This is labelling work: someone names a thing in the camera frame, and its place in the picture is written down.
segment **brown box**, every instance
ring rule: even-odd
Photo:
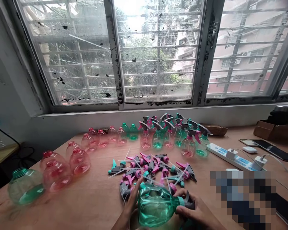
[[[267,120],[260,120],[253,134],[265,140],[288,139],[288,124],[274,125]]]

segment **electrical cord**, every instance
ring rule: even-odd
[[[11,137],[9,134],[7,134],[5,131],[3,131],[1,128],[0,128],[0,132],[3,133],[4,135],[6,135],[7,137],[9,137],[10,139],[12,139],[12,140],[18,145],[18,150],[17,150],[16,154],[15,154],[14,156],[12,156],[10,159],[11,159],[11,160],[19,160],[19,162],[18,162],[18,167],[19,167],[19,168],[21,167],[21,164],[22,164],[23,167],[29,168],[29,166],[28,166],[28,164],[25,162],[25,160],[31,161],[31,162],[33,162],[33,163],[35,163],[35,164],[37,163],[36,160],[34,160],[34,159],[31,158],[31,156],[32,156],[33,153],[35,152],[35,149],[34,149],[33,147],[30,147],[30,146],[21,147],[20,143],[19,143],[17,140],[15,140],[13,137]],[[19,152],[20,152],[21,150],[23,150],[23,149],[26,149],[26,148],[32,149],[32,152],[31,152],[30,154],[28,154],[27,156],[25,156],[25,157],[20,157]]]
[[[242,150],[240,150],[240,149],[233,149],[233,150],[239,150],[239,151],[241,151],[242,153],[244,153],[248,158],[250,158],[252,161],[254,161],[254,159],[253,158],[251,158],[247,153],[245,153],[244,151],[242,151]],[[286,168],[286,166],[282,163],[282,162],[280,162],[275,156],[273,156],[273,155],[270,155],[270,154],[265,154],[265,155],[263,155],[262,156],[262,158],[264,157],[264,156],[271,156],[271,157],[274,157],[279,163],[281,163],[282,164],[282,166],[285,168],[285,171],[288,173],[288,169]],[[262,168],[263,170],[265,170],[260,164],[258,164],[256,161],[254,161],[260,168]],[[288,188],[285,186],[285,185],[283,185],[280,181],[278,181],[278,180],[276,180],[280,185],[282,185],[285,189],[287,189],[288,190]]]

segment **phone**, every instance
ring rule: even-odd
[[[262,147],[264,150],[273,154],[274,156],[280,158],[281,160],[288,161],[288,153],[270,144],[269,142],[265,140],[253,140],[253,142]]]

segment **wicker basket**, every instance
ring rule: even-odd
[[[214,136],[224,136],[227,133],[228,128],[218,125],[204,125]]]

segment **power strip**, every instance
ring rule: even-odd
[[[242,171],[246,170],[253,172],[257,171],[256,169],[252,168],[252,162],[242,157],[239,157],[238,155],[235,156],[234,160],[229,159],[228,157],[226,157],[227,150],[217,146],[216,144],[210,143],[207,146],[207,149],[213,154],[217,155],[218,157],[221,157],[223,160],[237,167],[238,169],[241,169]]]

